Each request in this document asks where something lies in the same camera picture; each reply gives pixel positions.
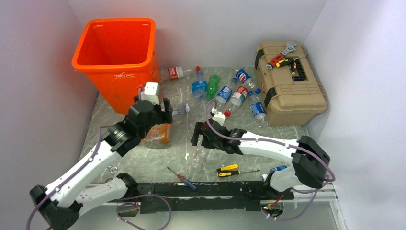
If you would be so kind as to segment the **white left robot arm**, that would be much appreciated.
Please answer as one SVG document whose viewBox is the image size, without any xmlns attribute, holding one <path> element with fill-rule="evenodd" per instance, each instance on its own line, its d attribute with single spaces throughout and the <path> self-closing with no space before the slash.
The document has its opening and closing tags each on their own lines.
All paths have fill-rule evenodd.
<svg viewBox="0 0 406 230">
<path fill-rule="evenodd" d="M 87 186 L 104 169 L 121 159 L 141 143 L 151 128 L 170 124 L 172 106 L 169 98 L 136 98 L 122 121 L 107 126 L 98 133 L 96 145 L 70 170 L 46 186 L 36 185 L 30 190 L 35 208 L 26 223 L 30 229 L 36 212 L 51 230 L 67 230 L 88 211 L 113 200 L 132 201 L 142 197 L 138 183 L 128 173 L 120 173 L 107 183 L 90 189 Z"/>
</svg>

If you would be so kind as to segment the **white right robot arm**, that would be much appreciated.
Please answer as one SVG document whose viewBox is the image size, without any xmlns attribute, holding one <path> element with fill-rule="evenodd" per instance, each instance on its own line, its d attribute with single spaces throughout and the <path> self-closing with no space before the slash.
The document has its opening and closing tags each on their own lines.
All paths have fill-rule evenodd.
<svg viewBox="0 0 406 230">
<path fill-rule="evenodd" d="M 191 144 L 207 149 L 218 149 L 228 154 L 256 155 L 283 162 L 285 169 L 272 172 L 264 185 L 264 194 L 277 198 L 283 191 L 298 185 L 321 189 L 330 173 L 330 156 L 309 136 L 296 139 L 264 137 L 244 129 L 228 130 L 218 122 L 209 120 L 195 124 Z"/>
</svg>

